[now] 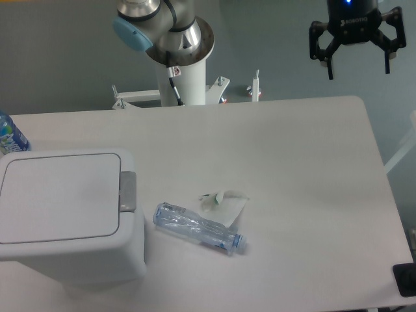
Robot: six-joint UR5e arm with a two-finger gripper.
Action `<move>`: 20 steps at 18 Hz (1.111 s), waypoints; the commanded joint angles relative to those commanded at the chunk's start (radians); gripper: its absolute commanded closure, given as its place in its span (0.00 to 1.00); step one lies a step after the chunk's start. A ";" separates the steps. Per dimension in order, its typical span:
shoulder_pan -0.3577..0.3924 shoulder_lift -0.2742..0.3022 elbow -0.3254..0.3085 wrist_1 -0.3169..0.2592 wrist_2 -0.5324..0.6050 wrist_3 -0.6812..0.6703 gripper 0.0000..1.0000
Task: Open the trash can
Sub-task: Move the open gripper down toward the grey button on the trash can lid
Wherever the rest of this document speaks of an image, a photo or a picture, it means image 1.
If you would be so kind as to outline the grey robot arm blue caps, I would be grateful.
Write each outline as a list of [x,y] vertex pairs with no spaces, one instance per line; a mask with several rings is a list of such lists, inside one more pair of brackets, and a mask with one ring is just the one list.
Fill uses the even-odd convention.
[[[372,42],[390,60],[406,47],[401,7],[382,13],[377,1],[328,1],[328,22],[309,27],[309,56],[327,68],[333,79],[332,57],[340,46]],[[168,50],[189,56],[203,40],[193,1],[118,1],[113,29],[135,51]]]

